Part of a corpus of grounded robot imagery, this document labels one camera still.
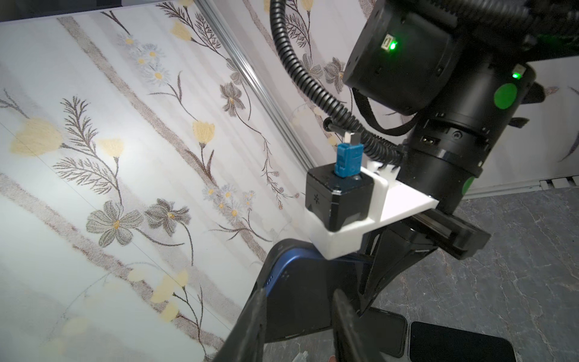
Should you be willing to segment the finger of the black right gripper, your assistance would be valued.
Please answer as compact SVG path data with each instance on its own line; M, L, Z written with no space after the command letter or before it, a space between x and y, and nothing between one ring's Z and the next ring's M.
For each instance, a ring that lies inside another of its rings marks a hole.
M437 250L431 230L421 223L393 223L371 232L366 254L372 265L363 270L359 284L360 312L402 272Z

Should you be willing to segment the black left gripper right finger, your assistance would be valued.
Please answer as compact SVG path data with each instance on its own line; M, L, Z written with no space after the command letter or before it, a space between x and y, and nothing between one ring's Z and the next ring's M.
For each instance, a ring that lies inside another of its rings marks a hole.
M384 361L366 326L340 289L333 292L331 322L337 361Z

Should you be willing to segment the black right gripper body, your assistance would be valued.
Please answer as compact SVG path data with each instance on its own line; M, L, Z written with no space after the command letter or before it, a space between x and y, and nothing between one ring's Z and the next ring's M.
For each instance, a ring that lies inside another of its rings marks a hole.
M455 259L467 259L483 249L491 235L456 216L442 212L423 212L368 232L363 236L361 252L375 255L387 233L417 245L419 250L439 247Z

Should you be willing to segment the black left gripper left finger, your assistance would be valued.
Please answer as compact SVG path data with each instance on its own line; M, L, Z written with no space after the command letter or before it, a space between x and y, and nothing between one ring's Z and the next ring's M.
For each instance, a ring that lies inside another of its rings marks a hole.
M263 359L267 328L267 294L255 291L233 330L218 351L214 362L260 362Z

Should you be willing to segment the phone with pink case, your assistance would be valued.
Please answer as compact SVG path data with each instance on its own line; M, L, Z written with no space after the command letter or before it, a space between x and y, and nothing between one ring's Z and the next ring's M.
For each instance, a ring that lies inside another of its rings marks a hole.
M404 316L370 307L361 321L381 353L403 357L408 332L408 321Z

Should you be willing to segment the black phone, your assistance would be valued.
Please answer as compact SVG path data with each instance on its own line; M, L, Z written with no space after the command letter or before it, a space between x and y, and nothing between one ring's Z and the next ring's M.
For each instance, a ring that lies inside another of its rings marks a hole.
M417 321L410 327L409 357L441 362L517 360L514 347L504 338Z
M268 252L253 288L263 289L267 296L265 341L282 342L330 329L336 290L362 313L360 290L371 266L372 258L364 254L328 260L310 242L279 241Z

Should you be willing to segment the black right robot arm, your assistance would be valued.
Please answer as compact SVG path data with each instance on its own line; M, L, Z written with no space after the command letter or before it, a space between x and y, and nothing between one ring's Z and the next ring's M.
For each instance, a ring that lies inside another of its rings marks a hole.
M578 53L576 1L378 1L354 47L345 84L362 116L372 99L411 121L397 180L436 199L434 209L364 237L373 264L360 282L368 309L400 273L437 249L466 259L490 236L454 210L505 128L544 88L531 62Z

